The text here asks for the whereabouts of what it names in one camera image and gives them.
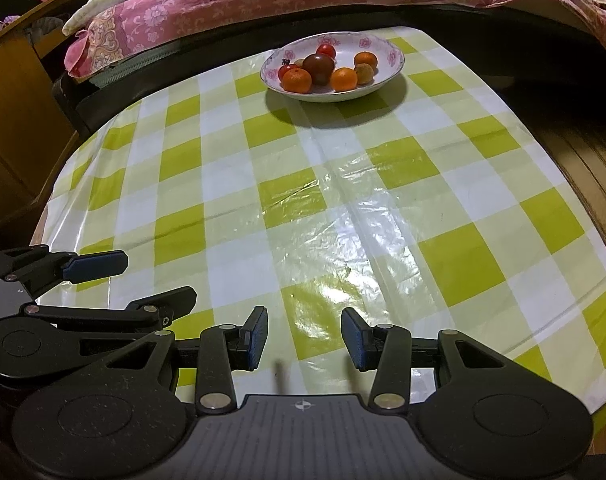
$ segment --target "bowl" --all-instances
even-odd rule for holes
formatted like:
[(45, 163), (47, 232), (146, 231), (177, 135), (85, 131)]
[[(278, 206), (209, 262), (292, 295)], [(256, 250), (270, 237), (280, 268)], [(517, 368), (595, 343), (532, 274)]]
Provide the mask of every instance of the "bowl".
[[(378, 66), (374, 70), (374, 79), (366, 85), (357, 86), (353, 90), (336, 92), (331, 86), (313, 85), (307, 94), (287, 92), (280, 86), (278, 69), (284, 59), (294, 63), (297, 59), (305, 59), (316, 53), (319, 45), (328, 43), (336, 50), (336, 68), (354, 68), (354, 56), (359, 52), (371, 52), (378, 58)], [(265, 85), (279, 94), (286, 95), (299, 101), (312, 103), (335, 103), (363, 97), (375, 92), (385, 83), (395, 77), (403, 68), (405, 57), (393, 43), (379, 38), (368, 32), (329, 32), (317, 34), (293, 41), (282, 48), (276, 49), (260, 68), (260, 78)]]

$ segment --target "red cherry tomato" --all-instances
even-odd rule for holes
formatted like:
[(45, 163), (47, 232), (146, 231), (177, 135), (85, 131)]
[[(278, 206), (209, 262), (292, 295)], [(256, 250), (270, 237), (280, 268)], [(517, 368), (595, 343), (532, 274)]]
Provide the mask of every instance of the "red cherry tomato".
[(326, 56), (336, 59), (336, 49), (329, 43), (323, 43), (316, 49), (317, 54), (325, 54)]
[(283, 81), (283, 76), (285, 75), (285, 72), (292, 70), (293, 68), (300, 68), (300, 67), (295, 64), (287, 64), (287, 65), (283, 65), (282, 67), (280, 67), (278, 69), (278, 80)]

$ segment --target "circular pad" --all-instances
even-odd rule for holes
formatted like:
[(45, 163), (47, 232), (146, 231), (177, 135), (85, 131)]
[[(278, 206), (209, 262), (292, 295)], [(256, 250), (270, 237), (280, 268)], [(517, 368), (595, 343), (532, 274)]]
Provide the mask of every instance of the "circular pad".
[(67, 433), (85, 438), (108, 436), (122, 430), (132, 419), (129, 402), (109, 395), (79, 397), (58, 413), (58, 423)]
[(28, 357), (40, 349), (40, 338), (27, 330), (15, 330), (3, 338), (3, 350), (14, 357)]
[(531, 480), (574, 466), (592, 439), (592, 418), (568, 392), (544, 383), (456, 383), (419, 409), (436, 459), (474, 478)]
[(474, 418), (487, 431), (501, 436), (526, 436), (547, 423), (547, 410), (534, 399), (518, 395), (494, 395), (474, 405)]
[(16, 411), (12, 436), (35, 468), (63, 478), (127, 476), (162, 460), (187, 425), (169, 390), (55, 385)]

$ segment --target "green and white checkered tablecloth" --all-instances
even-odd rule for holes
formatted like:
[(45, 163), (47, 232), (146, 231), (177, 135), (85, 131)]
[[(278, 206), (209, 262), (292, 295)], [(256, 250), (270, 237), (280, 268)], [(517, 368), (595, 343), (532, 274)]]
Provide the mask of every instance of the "green and white checkered tablecloth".
[[(268, 92), (268, 52), (106, 124), (59, 176), (43, 242), (123, 249), (129, 269), (42, 302), (124, 308), (191, 285), (198, 302), (173, 325), (179, 338), (263, 304), (270, 336), (259, 370), (235, 376), (240, 398), (366, 392), (372, 375), (353, 370), (340, 338), (352, 306), (415, 336), (462, 330), (595, 410), (606, 401), (606, 248), (590, 218), (470, 69), (419, 30), (374, 33), (406, 61), (364, 98)], [(419, 390), (428, 383), (417, 372)]]

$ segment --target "wooden cabinet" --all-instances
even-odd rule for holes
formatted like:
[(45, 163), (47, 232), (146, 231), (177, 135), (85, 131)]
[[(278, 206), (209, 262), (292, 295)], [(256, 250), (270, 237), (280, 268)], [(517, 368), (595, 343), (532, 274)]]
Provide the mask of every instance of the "wooden cabinet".
[(31, 45), (25, 28), (87, 0), (48, 0), (0, 33), (0, 248), (27, 244), (79, 137), (52, 97), (67, 44), (60, 30)]

